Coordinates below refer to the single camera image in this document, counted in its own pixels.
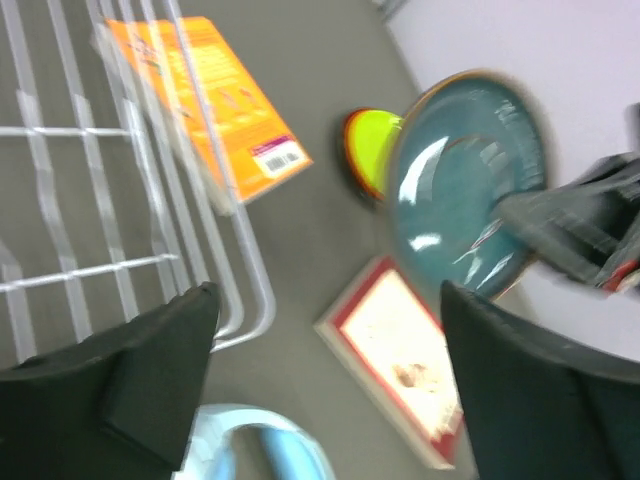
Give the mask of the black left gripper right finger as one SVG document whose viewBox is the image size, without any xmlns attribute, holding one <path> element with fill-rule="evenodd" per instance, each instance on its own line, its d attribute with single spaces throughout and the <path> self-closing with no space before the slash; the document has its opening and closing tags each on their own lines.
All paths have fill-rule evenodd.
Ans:
<svg viewBox="0 0 640 480">
<path fill-rule="evenodd" d="M 638 362 L 450 281 L 440 307 L 480 478 L 638 478 Z"/>
</svg>

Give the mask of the dark teal plate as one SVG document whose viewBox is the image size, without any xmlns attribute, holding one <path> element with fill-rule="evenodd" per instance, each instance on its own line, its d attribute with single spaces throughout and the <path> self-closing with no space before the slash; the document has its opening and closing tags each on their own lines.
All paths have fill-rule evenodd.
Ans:
<svg viewBox="0 0 640 480">
<path fill-rule="evenodd" d="M 535 98 L 491 70 L 454 74 L 408 110 L 384 170 L 389 243 L 427 302 L 449 280 L 495 298 L 519 280 L 530 249 L 494 208 L 550 183 L 548 130 Z"/>
</svg>

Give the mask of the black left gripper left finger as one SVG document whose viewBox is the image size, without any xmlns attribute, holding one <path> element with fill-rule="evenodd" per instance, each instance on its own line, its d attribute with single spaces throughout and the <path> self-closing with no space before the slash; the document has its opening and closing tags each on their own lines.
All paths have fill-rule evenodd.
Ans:
<svg viewBox="0 0 640 480">
<path fill-rule="evenodd" d="M 169 479 L 181 468 L 221 308 L 205 282 L 1 373 L 4 479 Z"/>
</svg>

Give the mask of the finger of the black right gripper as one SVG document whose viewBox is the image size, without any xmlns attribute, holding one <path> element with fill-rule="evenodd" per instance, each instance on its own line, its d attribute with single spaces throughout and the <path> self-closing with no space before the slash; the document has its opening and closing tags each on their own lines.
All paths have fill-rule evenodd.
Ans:
<svg viewBox="0 0 640 480">
<path fill-rule="evenodd" d="M 639 156 L 600 159 L 573 182 L 506 195 L 505 228 L 569 280 L 611 293 L 639 288 Z"/>
</svg>

